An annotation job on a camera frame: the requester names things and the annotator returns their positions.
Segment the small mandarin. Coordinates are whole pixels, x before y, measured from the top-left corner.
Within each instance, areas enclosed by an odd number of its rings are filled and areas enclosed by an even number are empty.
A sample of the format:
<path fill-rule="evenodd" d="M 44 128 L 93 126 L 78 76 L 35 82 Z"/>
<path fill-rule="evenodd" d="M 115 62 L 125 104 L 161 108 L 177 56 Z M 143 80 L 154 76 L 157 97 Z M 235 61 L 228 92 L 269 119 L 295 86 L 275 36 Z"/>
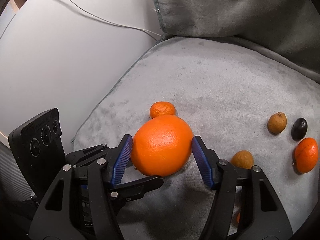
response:
<path fill-rule="evenodd" d="M 170 102 L 159 101 L 150 107 L 149 114 L 152 119 L 161 115 L 176 115 L 176 109 Z"/>

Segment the dark plum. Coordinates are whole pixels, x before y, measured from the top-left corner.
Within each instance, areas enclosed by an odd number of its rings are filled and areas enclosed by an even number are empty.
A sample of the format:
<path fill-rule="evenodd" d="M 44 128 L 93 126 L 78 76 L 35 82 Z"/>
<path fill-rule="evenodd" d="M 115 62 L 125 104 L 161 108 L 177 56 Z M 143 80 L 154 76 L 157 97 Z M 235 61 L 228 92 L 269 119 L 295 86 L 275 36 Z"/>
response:
<path fill-rule="evenodd" d="M 308 130 L 308 123 L 304 118 L 298 118 L 292 126 L 291 137 L 294 141 L 302 140 Z"/>

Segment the grey fleece blanket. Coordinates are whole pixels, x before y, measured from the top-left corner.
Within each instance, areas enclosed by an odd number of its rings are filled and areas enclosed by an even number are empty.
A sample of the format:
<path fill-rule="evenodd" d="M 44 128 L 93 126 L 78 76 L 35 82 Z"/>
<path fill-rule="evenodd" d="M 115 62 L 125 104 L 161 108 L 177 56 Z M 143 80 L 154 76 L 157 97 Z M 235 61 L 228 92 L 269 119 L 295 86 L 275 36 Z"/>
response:
<path fill-rule="evenodd" d="M 292 166 L 291 130 L 269 117 L 303 117 L 319 139 L 319 13 L 311 0 L 153 0 L 165 36 L 93 109 L 73 147 L 116 146 L 171 101 L 220 158 L 249 150 L 274 187 L 293 231 L 317 202 L 319 170 Z"/>

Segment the brown longan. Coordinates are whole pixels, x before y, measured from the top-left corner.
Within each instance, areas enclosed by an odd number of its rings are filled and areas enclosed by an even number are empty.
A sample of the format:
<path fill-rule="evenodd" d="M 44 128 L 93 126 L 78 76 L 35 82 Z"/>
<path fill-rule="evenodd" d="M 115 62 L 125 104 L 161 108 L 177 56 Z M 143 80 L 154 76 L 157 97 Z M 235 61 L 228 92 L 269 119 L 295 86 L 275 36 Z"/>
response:
<path fill-rule="evenodd" d="M 287 126 L 287 117 L 283 112 L 278 112 L 272 115 L 268 122 L 267 128 L 272 134 L 281 133 Z"/>
<path fill-rule="evenodd" d="M 250 169 L 254 165 L 254 158 L 251 152 L 242 150 L 232 157 L 231 164 L 235 167 Z"/>

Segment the large smooth orange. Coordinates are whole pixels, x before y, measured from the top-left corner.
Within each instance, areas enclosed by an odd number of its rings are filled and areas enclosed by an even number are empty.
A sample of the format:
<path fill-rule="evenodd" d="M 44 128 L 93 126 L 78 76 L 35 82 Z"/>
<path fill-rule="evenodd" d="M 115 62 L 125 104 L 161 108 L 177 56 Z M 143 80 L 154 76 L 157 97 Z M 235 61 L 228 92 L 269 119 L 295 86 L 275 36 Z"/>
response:
<path fill-rule="evenodd" d="M 170 176 L 191 155 L 193 132 L 175 115 L 162 115 L 146 122 L 133 138 L 131 161 L 146 176 Z"/>

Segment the tiny mandarin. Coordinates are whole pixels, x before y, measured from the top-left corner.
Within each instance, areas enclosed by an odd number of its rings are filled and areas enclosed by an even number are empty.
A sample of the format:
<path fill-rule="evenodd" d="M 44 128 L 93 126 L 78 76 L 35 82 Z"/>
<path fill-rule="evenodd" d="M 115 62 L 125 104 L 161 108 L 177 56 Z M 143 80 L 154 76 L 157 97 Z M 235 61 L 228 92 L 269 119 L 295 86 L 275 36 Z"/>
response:
<path fill-rule="evenodd" d="M 235 226 L 239 225 L 239 222 L 240 222 L 240 212 L 239 211 L 235 213 L 233 221 L 234 221 Z"/>

